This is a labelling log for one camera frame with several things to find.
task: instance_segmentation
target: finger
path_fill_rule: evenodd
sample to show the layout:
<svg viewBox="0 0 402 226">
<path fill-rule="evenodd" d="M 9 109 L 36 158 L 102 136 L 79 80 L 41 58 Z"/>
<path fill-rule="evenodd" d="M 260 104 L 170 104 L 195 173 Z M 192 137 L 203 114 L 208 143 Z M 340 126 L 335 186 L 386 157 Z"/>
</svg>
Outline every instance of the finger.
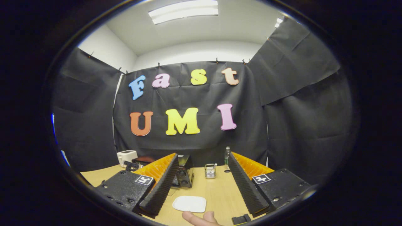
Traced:
<svg viewBox="0 0 402 226">
<path fill-rule="evenodd" d="M 195 216 L 193 213 L 190 211 L 184 211 L 182 213 L 182 217 L 188 221 L 190 224 L 194 226 L 215 226 L 216 224 L 206 221 L 205 219 L 202 219 L 201 217 Z"/>
<path fill-rule="evenodd" d="M 206 219 L 209 222 L 213 222 L 213 223 L 218 223 L 215 220 L 215 213 L 213 211 L 207 211 L 204 213 L 204 219 Z"/>
</svg>

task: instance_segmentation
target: bottle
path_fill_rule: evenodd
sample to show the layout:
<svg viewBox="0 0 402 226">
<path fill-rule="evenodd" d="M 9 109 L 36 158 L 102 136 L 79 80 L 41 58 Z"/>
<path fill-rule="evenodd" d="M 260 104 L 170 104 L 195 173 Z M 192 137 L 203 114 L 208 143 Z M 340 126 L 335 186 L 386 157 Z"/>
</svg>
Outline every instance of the bottle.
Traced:
<svg viewBox="0 0 402 226">
<path fill-rule="evenodd" d="M 227 146 L 225 149 L 225 165 L 226 166 L 228 165 L 228 162 L 229 162 L 229 154 L 230 154 L 230 147 Z"/>
</svg>

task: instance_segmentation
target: ceiling light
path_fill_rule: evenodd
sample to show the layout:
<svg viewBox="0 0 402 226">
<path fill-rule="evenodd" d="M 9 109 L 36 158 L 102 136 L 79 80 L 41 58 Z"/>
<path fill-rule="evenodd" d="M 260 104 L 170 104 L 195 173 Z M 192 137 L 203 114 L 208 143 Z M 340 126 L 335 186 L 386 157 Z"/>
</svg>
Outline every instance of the ceiling light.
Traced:
<svg viewBox="0 0 402 226">
<path fill-rule="evenodd" d="M 179 2 L 148 12 L 154 24 L 189 16 L 218 15 L 217 0 Z"/>
</svg>

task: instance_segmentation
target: table surface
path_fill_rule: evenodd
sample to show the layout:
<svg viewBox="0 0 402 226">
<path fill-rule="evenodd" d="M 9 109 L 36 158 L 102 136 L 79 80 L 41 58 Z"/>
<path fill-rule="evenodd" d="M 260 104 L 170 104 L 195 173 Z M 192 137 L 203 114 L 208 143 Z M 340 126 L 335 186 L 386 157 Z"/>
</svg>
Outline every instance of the table surface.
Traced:
<svg viewBox="0 0 402 226">
<path fill-rule="evenodd" d="M 182 218 L 182 211 L 172 207 L 173 201 L 177 197 L 190 195 L 204 197 L 207 200 L 205 211 L 214 211 L 215 219 L 221 225 L 232 226 L 232 217 L 239 217 L 244 214 L 248 214 L 252 220 L 258 218 L 253 218 L 251 214 L 249 214 L 232 173 L 225 173 L 225 169 L 226 166 L 217 166 L 216 178 L 206 179 L 204 168 L 195 167 L 192 188 L 172 187 L 159 215 L 156 216 L 155 219 L 147 216 L 144 217 L 166 225 L 190 226 L 191 224 Z M 121 170 L 124 170 L 124 168 L 120 165 L 116 165 L 96 171 L 81 172 L 81 174 L 92 186 L 97 187 L 103 180 L 109 179 Z M 203 214 L 204 213 L 194 213 L 194 215 L 201 218 Z"/>
</svg>

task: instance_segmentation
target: white paper plate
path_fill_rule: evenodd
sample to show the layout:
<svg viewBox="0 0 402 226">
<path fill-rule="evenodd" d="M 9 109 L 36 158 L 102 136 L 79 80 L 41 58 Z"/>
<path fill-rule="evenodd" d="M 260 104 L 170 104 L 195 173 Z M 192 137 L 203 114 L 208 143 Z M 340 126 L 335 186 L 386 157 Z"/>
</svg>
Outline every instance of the white paper plate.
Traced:
<svg viewBox="0 0 402 226">
<path fill-rule="evenodd" d="M 173 202 L 173 208 L 180 211 L 191 211 L 194 213 L 205 212 L 207 200 L 198 196 L 179 196 Z"/>
</svg>

